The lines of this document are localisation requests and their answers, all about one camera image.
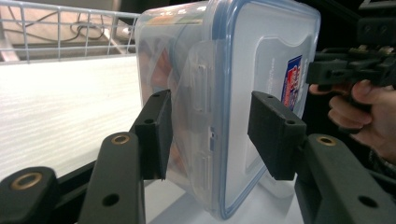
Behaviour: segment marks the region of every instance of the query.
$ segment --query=metal wire rack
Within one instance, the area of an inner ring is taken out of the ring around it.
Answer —
[[[135,54],[139,14],[0,0],[0,63]]]

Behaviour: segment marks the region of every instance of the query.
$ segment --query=human hand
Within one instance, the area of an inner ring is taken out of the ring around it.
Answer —
[[[375,87],[370,81],[356,83],[351,94],[353,99],[363,105],[372,105],[371,112],[362,111],[347,100],[350,85],[334,85],[332,91],[341,92],[334,96],[329,105],[329,118],[346,129],[361,129],[351,137],[371,147],[378,156],[396,164],[396,91],[392,87]],[[318,85],[311,85],[313,94],[326,94],[319,91]]]

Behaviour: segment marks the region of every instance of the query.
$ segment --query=plastic food container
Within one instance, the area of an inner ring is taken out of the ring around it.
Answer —
[[[288,0],[198,2],[138,19],[142,101],[172,91],[168,178],[214,217],[230,217],[266,172],[248,138],[251,93],[302,116],[319,25],[316,10]]]

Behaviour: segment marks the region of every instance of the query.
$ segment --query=container label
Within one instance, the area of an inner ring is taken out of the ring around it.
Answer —
[[[298,97],[301,59],[302,56],[300,55],[288,61],[288,68],[286,70],[285,80],[283,83],[281,101],[283,105],[288,107],[290,110],[293,110]]]

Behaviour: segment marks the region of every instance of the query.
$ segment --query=black cable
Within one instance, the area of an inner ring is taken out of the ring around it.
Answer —
[[[105,34],[105,28],[104,28],[104,26],[105,26],[105,23],[104,23],[104,20],[103,20],[103,16],[101,15],[100,16],[101,17],[101,27],[102,28],[100,28],[100,27],[98,27],[98,26],[93,26],[92,28],[93,29],[100,29],[101,30],[101,34],[99,35],[99,36],[97,36],[97,37],[89,37],[88,36],[88,39],[89,40],[98,40],[98,39],[100,39],[100,38],[102,38],[102,36]],[[82,34],[81,33],[81,30],[82,29],[88,29],[88,27],[90,26],[90,24],[93,24],[93,23],[88,23],[88,24],[86,24],[86,23],[84,23],[83,21],[80,21],[79,20],[79,18],[80,18],[80,13],[78,13],[78,21],[77,22],[75,22],[75,23],[73,23],[73,24],[71,24],[70,25],[70,31],[73,33],[73,34],[76,34],[75,36],[73,36],[73,37],[71,37],[71,38],[68,38],[68,39],[65,39],[65,40],[61,40],[61,43],[63,43],[63,42],[69,42],[69,41],[72,41],[72,40],[75,40],[75,39],[77,39],[79,36],[85,36],[84,34]],[[4,31],[7,31],[7,32],[11,32],[11,33],[16,33],[16,34],[22,34],[22,35],[29,35],[29,36],[31,36],[31,37],[34,37],[34,38],[37,38],[37,39],[41,39],[41,40],[45,40],[45,41],[49,41],[49,42],[55,42],[55,43],[58,43],[58,39],[50,39],[50,38],[46,38],[46,37],[43,37],[43,36],[39,36],[39,35],[33,35],[33,34],[30,34],[30,33],[28,33],[28,32],[24,32],[24,31],[18,31],[18,30],[12,30],[12,29],[4,29]]]
[[[81,33],[81,29],[88,29],[88,28],[90,28],[90,29],[99,29],[101,31],[101,34],[99,36],[97,36],[97,37],[89,37],[88,36],[88,39],[90,39],[90,40],[98,40],[98,39],[102,38],[102,36],[105,34],[105,22],[103,20],[103,15],[100,15],[100,19],[101,19],[101,26],[100,27],[98,27],[96,25],[93,25],[93,23],[91,23],[91,22],[84,23],[84,21],[80,20],[80,16],[81,16],[81,13],[78,13],[78,21],[75,24],[83,24],[83,25],[79,25],[78,26],[77,32],[73,30],[73,25],[70,25],[70,31],[72,33],[74,33],[74,34],[79,33],[79,35],[85,36],[84,34]]]
[[[16,19],[15,15],[14,15],[14,12],[11,10],[11,7],[8,7],[8,11],[9,11],[9,13],[11,14],[12,19],[13,19],[14,21],[16,21],[17,19]],[[44,19],[46,19],[46,18],[48,18],[48,17],[51,17],[51,16],[53,16],[53,15],[56,15],[56,14],[58,14],[57,11],[52,12],[52,13],[48,14],[47,16],[44,16],[44,17],[38,19],[37,21],[34,21],[34,22],[32,22],[32,23],[29,23],[29,24],[25,24],[25,27],[27,28],[27,27],[29,27],[29,26],[35,25],[38,21],[43,21]],[[20,24],[19,22],[15,22],[15,23],[17,23],[17,25],[19,25],[20,27],[23,27],[23,25]]]

